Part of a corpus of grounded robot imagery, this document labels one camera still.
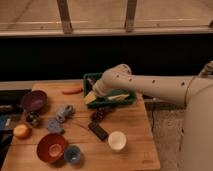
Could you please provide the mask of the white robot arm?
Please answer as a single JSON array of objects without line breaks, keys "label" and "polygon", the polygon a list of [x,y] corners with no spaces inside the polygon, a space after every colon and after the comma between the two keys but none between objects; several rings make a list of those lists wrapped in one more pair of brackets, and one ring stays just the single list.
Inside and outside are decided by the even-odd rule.
[{"label": "white robot arm", "polygon": [[179,171],[213,171],[213,61],[195,76],[133,75],[126,64],[106,70],[86,94],[85,102],[114,89],[140,92],[185,106]]}]

